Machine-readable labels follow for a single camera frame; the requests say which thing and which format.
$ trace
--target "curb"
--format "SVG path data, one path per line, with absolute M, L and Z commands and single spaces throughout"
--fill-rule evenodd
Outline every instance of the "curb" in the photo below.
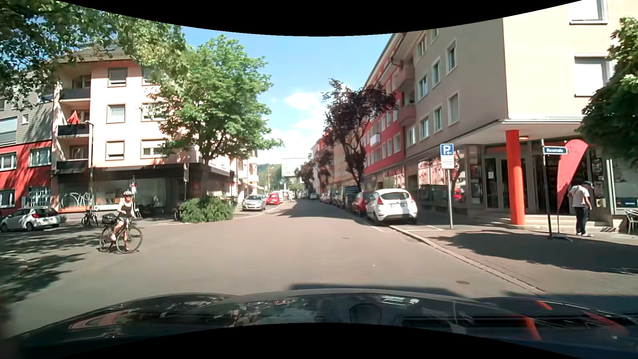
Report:
M 416 239 L 418 241 L 421 241 L 421 242 L 429 245 L 430 247 L 433 247 L 433 248 L 435 248 L 437 250 L 440 250 L 443 253 L 446 253 L 446 254 L 448 254 L 448 255 L 450 255 L 452 257 L 455 257 L 456 259 L 460 259 L 461 261 L 464 261 L 465 263 L 471 264 L 474 267 L 477 267 L 478 269 L 484 270 L 484 271 L 486 271 L 486 272 L 488 272 L 488 273 L 490 273 L 492 275 L 495 275 L 495 276 L 497 276 L 497 277 L 499 277 L 499 278 L 501 278 L 503 280 L 506 280 L 507 282 L 515 284 L 515 285 L 517 285 L 517 286 L 519 286 L 521 288 L 524 288 L 524 289 L 532 292 L 533 294 L 536 294 L 536 295 L 545 294 L 545 291 L 543 291 L 542 289 L 536 288 L 535 286 L 532 286 L 531 284 L 527 284 L 527 283 L 523 282 L 522 280 L 516 279 L 516 278 L 514 278 L 514 277 L 512 277 L 510 275 L 507 275 L 507 274 L 505 274 L 505 273 L 503 273 L 501 271 L 495 270 L 494 268 L 490 268 L 490 267 L 488 267 L 488 266 L 486 266 L 484 264 L 481 264 L 481 263 L 476 262 L 476 261 L 474 261 L 474 260 L 472 260 L 470 258 L 462 256 L 461 254 L 455 253 L 455 252 L 453 252 L 453 251 L 451 251 L 451 250 L 449 250 L 447 248 L 443 248 L 440 245 L 432 242 L 431 240 L 429 240 L 429 239 L 427 239 L 425 237 L 421 237 L 421 236 L 418 236 L 416 234 L 404 231 L 401 228 L 398 228 L 398 227 L 396 227 L 394 225 L 390 225 L 389 227 L 392 228 L 393 230 L 397 231 L 397 232 L 405 234 L 406 236 L 409 236 L 409 237 L 414 238 L 414 239 Z

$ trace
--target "silver car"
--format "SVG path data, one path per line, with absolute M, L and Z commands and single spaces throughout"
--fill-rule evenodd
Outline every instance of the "silver car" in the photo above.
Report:
M 251 194 L 244 198 L 241 204 L 242 211 L 263 211 L 266 209 L 266 200 L 263 196 Z
M 0 224 L 2 232 L 24 230 L 32 231 L 36 228 L 59 227 L 60 215 L 51 207 L 21 208 L 4 217 Z

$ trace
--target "sky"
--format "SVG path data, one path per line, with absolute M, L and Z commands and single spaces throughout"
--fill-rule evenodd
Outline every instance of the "sky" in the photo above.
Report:
M 250 57 L 265 56 L 262 73 L 272 76 L 273 87 L 260 97 L 268 115 L 271 137 L 285 147 L 261 151 L 259 164 L 281 163 L 282 158 L 308 157 L 323 130 L 325 104 L 321 93 L 330 91 L 334 78 L 352 89 L 366 81 L 391 34 L 365 36 L 273 36 L 226 33 L 183 27 L 186 41 L 200 45 L 220 34 L 239 40 Z

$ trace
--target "bicycle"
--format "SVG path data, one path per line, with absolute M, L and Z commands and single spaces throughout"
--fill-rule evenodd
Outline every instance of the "bicycle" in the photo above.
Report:
M 100 235 L 100 252 L 109 252 L 111 247 L 115 245 L 115 248 L 118 252 L 122 254 L 130 254 L 136 252 L 138 248 L 142 245 L 142 231 L 136 227 L 131 227 L 131 218 L 127 218 L 124 220 L 124 227 L 120 229 L 115 237 L 115 243 L 111 241 L 111 234 L 115 230 L 115 225 L 119 221 L 119 215 L 115 218 L 102 217 L 102 223 L 104 223 L 104 229 L 102 230 L 102 234 Z M 129 243 L 133 242 L 133 239 L 136 238 L 137 244 L 135 247 L 131 248 L 128 246 Z

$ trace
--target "street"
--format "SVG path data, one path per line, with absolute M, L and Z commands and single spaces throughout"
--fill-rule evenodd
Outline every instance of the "street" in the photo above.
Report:
M 529 290 L 389 227 L 319 201 L 298 200 L 233 220 L 138 223 L 139 252 L 96 250 L 101 228 L 60 227 L 3 236 L 2 253 L 29 269 L 3 290 L 9 335 L 145 296 L 248 294 L 317 287 L 366 287 L 470 298 Z M 439 231 L 435 225 L 428 227 Z

